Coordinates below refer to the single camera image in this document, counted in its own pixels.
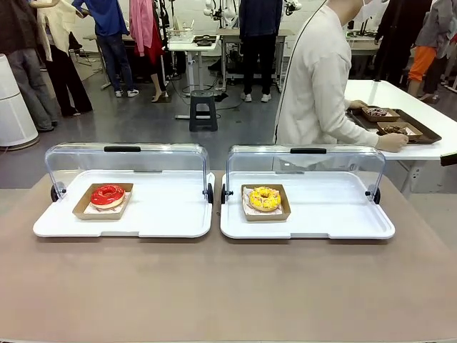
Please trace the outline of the person's right hand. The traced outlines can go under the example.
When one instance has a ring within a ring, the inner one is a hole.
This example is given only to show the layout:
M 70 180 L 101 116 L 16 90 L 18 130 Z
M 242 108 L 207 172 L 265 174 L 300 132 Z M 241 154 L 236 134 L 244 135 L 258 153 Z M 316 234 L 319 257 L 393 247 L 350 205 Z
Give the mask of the person's right hand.
M 378 138 L 376 144 L 377 150 L 397 153 L 402 150 L 408 143 L 408 137 L 404 134 L 385 134 Z

